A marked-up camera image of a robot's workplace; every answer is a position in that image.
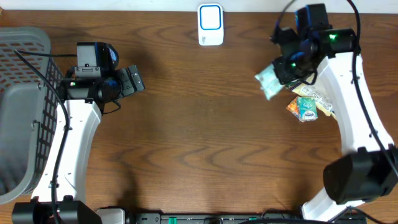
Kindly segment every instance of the green led indicator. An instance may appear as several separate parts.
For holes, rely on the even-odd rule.
[[[335,40],[336,37],[337,37],[337,34],[329,34],[329,38],[330,38],[331,40]]]

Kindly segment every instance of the white backdrop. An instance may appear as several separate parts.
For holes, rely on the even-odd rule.
[[[0,0],[3,9],[196,11],[219,3],[226,12],[279,12],[289,0]],[[352,12],[346,0],[296,0],[289,11],[324,2],[328,12]],[[398,0],[354,0],[360,13],[398,13]]]

